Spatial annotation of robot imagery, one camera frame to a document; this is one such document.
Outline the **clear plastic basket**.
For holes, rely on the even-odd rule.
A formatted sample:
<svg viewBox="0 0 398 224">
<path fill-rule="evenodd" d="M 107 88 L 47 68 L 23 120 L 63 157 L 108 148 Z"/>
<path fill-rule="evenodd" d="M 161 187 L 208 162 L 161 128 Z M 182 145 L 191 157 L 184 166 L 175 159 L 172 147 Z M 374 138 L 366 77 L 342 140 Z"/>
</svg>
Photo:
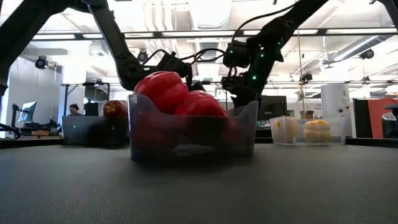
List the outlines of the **clear plastic basket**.
<svg viewBox="0 0 398 224">
<path fill-rule="evenodd" d="M 345 136 L 343 136 L 343 128 L 344 128 L 344 120 L 343 118 L 332 118 L 332 119 L 323 119 L 330 124 L 330 133 L 331 138 L 329 142 L 326 143 L 310 143 L 305 140 L 303 136 L 304 124 L 307 121 L 313 121 L 315 119 L 296 119 L 300 125 L 300 134 L 296 139 L 295 144 L 282 144 L 282 145 L 331 145 L 331 144 L 344 144 Z"/>
</svg>

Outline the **white pillar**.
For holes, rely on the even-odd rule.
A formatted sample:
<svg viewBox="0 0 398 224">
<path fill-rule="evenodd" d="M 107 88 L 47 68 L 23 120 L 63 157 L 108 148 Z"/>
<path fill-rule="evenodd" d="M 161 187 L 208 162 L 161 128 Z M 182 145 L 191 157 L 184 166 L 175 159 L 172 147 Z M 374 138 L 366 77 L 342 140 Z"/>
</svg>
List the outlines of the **white pillar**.
<svg viewBox="0 0 398 224">
<path fill-rule="evenodd" d="M 351 102 L 347 83 L 327 84 L 321 87 L 323 118 L 343 118 L 343 136 L 352 136 Z"/>
</svg>

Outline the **red pepper with green stem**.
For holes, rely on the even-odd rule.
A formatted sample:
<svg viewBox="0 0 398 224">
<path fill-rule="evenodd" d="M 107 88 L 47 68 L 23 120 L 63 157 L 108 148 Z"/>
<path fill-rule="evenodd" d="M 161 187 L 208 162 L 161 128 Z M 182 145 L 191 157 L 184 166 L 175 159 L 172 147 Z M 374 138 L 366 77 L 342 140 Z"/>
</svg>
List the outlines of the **red pepper with green stem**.
<svg viewBox="0 0 398 224">
<path fill-rule="evenodd" d="M 111 100 L 103 106 L 103 117 L 115 136 L 126 137 L 128 134 L 128 112 L 125 103 Z"/>
</svg>

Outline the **red partition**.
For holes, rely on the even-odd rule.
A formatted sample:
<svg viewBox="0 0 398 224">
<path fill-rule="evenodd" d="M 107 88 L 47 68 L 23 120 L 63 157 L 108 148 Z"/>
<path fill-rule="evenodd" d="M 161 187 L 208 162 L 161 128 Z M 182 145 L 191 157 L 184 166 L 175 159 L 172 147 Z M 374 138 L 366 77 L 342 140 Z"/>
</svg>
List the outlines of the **red partition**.
<svg viewBox="0 0 398 224">
<path fill-rule="evenodd" d="M 373 138 L 381 138 L 381 139 L 383 138 L 382 116 L 384 113 L 389 112 L 389 110 L 385 110 L 384 108 L 387 105 L 395 105 L 395 104 L 398 104 L 398 100 L 390 97 L 368 100 L 369 117 L 371 121 Z"/>
</svg>

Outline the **white ceiling pipes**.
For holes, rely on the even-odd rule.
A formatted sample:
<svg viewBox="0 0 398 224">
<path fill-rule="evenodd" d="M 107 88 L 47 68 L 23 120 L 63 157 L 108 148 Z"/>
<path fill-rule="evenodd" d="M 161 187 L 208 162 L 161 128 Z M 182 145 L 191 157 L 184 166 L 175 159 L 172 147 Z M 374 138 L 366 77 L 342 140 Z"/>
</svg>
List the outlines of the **white ceiling pipes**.
<svg viewBox="0 0 398 224">
<path fill-rule="evenodd" d="M 134 32 L 174 31 L 171 0 L 132 0 L 129 4 L 130 26 Z M 157 49 L 180 55 L 176 39 L 127 40 L 129 50 L 138 58 L 141 50 L 150 55 Z"/>
</svg>

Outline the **slanted grey ceiling duct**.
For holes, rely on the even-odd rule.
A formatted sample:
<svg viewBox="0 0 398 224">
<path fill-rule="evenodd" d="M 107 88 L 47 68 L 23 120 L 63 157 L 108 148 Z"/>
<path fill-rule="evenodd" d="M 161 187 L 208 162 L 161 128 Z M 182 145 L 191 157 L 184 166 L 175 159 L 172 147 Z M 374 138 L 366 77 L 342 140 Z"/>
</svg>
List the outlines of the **slanted grey ceiling duct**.
<svg viewBox="0 0 398 224">
<path fill-rule="evenodd" d="M 334 54 L 333 61 L 340 62 L 346 60 L 390 39 L 393 36 L 394 35 L 364 36 Z"/>
</svg>

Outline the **black partition panel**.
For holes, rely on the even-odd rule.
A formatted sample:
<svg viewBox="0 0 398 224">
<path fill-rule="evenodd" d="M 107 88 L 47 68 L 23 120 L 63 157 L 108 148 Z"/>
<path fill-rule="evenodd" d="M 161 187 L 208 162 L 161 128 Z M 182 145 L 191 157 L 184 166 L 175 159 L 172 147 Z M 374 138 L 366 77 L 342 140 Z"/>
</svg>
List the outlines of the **black partition panel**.
<svg viewBox="0 0 398 224">
<path fill-rule="evenodd" d="M 368 100 L 354 99 L 354 122 L 357 138 L 372 138 Z"/>
</svg>

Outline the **dark office chair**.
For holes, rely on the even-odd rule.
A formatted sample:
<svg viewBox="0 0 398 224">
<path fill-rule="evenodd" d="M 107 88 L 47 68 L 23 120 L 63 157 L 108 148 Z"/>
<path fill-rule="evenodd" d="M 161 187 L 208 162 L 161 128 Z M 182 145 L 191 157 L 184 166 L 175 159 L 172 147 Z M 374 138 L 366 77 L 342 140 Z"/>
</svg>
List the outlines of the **dark office chair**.
<svg viewBox="0 0 398 224">
<path fill-rule="evenodd" d="M 398 104 L 387 105 L 388 113 L 382 115 L 383 138 L 398 139 Z"/>
</svg>

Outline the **bright yellow bell pepper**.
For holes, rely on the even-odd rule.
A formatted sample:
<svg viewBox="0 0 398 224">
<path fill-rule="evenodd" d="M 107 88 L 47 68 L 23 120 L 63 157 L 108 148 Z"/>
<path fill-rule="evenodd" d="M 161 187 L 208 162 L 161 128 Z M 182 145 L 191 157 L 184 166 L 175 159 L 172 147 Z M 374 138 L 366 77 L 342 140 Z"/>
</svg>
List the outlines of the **bright yellow bell pepper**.
<svg viewBox="0 0 398 224">
<path fill-rule="evenodd" d="M 330 141 L 330 124 L 322 119 L 307 121 L 304 124 L 303 136 L 310 143 L 326 143 Z"/>
</svg>

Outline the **silver ribbed ceiling duct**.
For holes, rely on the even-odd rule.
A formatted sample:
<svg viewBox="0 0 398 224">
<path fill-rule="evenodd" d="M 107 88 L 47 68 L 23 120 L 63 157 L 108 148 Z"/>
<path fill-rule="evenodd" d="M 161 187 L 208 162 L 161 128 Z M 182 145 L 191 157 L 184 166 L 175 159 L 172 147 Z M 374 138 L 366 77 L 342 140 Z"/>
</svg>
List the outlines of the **silver ribbed ceiling duct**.
<svg viewBox="0 0 398 224">
<path fill-rule="evenodd" d="M 231 14 L 232 0 L 188 0 L 190 17 L 193 30 L 225 30 L 228 29 L 229 17 Z M 216 42 L 218 38 L 199 38 L 195 43 L 197 51 L 203 49 L 224 49 L 220 46 L 222 43 Z M 214 59 L 221 55 L 221 52 L 209 50 L 206 51 L 199 60 Z M 200 81 L 219 82 L 220 62 L 197 63 L 197 74 L 195 79 Z M 216 85 L 204 85 L 204 88 L 214 96 Z"/>
</svg>

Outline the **person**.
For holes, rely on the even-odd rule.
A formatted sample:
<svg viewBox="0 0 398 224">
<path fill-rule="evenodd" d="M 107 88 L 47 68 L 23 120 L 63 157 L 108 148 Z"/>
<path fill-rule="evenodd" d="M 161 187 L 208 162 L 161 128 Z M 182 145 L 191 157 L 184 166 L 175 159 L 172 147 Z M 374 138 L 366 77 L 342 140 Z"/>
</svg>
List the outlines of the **person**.
<svg viewBox="0 0 398 224">
<path fill-rule="evenodd" d="M 80 108 L 78 107 L 78 105 L 76 103 L 71 104 L 69 106 L 69 115 L 68 116 L 83 116 L 80 112 L 79 112 Z"/>
</svg>

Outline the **pale yellow bell pepper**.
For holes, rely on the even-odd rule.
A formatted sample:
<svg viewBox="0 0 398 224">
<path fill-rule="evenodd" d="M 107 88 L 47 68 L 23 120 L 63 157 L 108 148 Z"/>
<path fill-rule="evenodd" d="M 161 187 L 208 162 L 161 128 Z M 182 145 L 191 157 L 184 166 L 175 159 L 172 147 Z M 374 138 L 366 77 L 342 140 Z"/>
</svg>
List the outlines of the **pale yellow bell pepper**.
<svg viewBox="0 0 398 224">
<path fill-rule="evenodd" d="M 295 144 L 300 125 L 294 117 L 282 116 L 272 120 L 271 133 L 274 144 Z"/>
</svg>

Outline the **large grey translucent basket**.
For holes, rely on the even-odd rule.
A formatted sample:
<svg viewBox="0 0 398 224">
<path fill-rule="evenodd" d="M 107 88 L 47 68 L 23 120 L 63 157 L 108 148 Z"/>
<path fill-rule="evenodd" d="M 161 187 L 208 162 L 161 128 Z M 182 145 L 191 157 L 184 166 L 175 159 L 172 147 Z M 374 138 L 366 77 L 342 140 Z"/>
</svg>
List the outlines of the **large grey translucent basket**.
<svg viewBox="0 0 398 224">
<path fill-rule="evenodd" d="M 247 157 L 253 154 L 256 137 L 258 102 L 252 101 L 246 106 L 229 110 L 231 121 L 229 139 L 231 144 L 226 147 L 201 146 L 191 142 L 184 136 L 183 119 L 174 114 L 161 113 L 153 102 L 145 95 L 129 95 L 129 134 L 131 159 L 137 162 L 169 162 L 188 160 L 207 160 L 216 157 Z M 150 151 L 136 149 L 132 141 L 132 132 L 139 113 L 148 111 L 159 114 L 161 118 L 169 119 L 179 126 L 177 147 L 168 151 Z"/>
</svg>

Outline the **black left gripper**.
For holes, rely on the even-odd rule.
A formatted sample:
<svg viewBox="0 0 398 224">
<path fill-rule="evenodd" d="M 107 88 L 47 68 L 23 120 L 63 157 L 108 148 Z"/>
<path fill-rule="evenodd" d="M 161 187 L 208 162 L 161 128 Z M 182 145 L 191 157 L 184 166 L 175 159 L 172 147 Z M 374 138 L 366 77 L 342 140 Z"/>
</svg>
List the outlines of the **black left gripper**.
<svg viewBox="0 0 398 224">
<path fill-rule="evenodd" d="M 154 67 L 151 67 L 150 69 L 148 69 L 147 72 L 149 74 L 152 74 L 152 73 L 155 73 L 155 72 L 168 72 L 168 71 L 159 71 L 154 66 Z M 183 73 L 183 74 L 177 73 L 177 74 L 180 76 L 180 78 L 184 78 L 185 79 L 185 81 L 187 83 L 187 86 L 188 86 L 188 89 L 190 91 L 205 91 L 205 88 L 203 87 L 203 84 L 200 81 L 195 82 L 195 83 L 192 84 L 192 75 L 193 75 L 192 71 L 188 72 L 188 73 Z"/>
</svg>

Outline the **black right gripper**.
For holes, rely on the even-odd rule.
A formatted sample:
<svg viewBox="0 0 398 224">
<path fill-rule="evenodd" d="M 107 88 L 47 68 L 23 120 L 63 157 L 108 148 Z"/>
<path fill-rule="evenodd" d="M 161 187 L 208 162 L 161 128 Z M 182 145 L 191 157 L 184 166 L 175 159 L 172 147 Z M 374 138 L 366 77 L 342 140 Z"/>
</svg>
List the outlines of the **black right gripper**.
<svg viewBox="0 0 398 224">
<path fill-rule="evenodd" d="M 274 64 L 283 61 L 280 52 L 283 37 L 280 34 L 262 30 L 245 43 L 250 55 L 248 67 L 228 67 L 227 76 L 222 78 L 222 88 L 232 93 L 235 108 L 258 101 Z"/>
</svg>

